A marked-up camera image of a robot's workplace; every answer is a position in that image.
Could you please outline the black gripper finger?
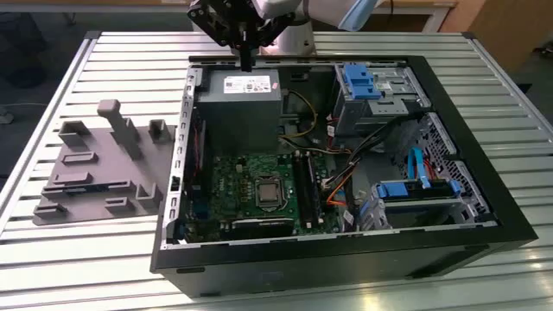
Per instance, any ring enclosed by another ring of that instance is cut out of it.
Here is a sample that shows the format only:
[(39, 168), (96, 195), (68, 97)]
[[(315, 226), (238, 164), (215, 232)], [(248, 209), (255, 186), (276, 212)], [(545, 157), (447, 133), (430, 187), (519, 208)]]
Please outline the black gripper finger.
[(216, 14), (211, 1), (191, 1), (188, 17), (220, 46), (228, 46), (240, 58), (240, 68), (247, 71), (247, 43), (244, 41), (246, 25), (230, 29), (215, 28)]
[(287, 28), (287, 16), (268, 19), (266, 24), (247, 22), (247, 71), (252, 70), (256, 64), (255, 55), (260, 47), (267, 47)]

